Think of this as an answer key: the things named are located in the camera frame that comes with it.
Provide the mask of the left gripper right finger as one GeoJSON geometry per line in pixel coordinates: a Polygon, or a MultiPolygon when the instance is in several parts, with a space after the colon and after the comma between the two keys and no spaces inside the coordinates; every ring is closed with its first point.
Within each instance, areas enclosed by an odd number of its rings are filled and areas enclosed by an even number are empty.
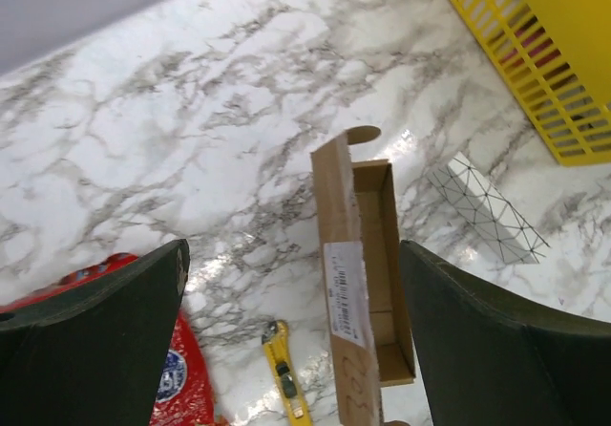
{"type": "Polygon", "coordinates": [[[609,424],[609,323],[530,301],[412,241],[399,267],[434,424],[609,424]]]}

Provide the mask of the yellow utility knife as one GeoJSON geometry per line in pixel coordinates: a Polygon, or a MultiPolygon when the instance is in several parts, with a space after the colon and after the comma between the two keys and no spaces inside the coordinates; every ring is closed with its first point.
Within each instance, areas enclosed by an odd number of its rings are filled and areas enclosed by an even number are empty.
{"type": "Polygon", "coordinates": [[[291,426],[312,426],[306,398],[294,373],[288,345],[288,324],[269,321],[262,335],[263,351],[291,426]]]}

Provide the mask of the brown cardboard express box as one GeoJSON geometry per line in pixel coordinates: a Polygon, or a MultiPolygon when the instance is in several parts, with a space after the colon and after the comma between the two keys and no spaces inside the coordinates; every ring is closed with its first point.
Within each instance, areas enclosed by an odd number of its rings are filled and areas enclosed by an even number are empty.
{"type": "Polygon", "coordinates": [[[392,165],[355,161],[379,128],[347,129],[310,158],[338,413],[343,425],[385,425],[382,390],[416,377],[399,271],[392,165]]]}

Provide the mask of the white geometric patterned box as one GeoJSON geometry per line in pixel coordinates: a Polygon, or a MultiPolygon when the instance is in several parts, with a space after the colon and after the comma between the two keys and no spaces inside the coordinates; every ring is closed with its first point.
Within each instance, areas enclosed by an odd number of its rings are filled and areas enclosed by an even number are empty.
{"type": "Polygon", "coordinates": [[[427,179],[504,264],[539,264],[547,257],[549,244],[463,154],[427,179]]]}

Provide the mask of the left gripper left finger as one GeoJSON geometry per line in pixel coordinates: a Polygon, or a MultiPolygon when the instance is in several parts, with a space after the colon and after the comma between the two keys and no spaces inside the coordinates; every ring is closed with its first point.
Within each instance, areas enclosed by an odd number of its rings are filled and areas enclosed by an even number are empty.
{"type": "Polygon", "coordinates": [[[148,424],[189,265],[178,239],[3,306],[2,424],[148,424]]]}

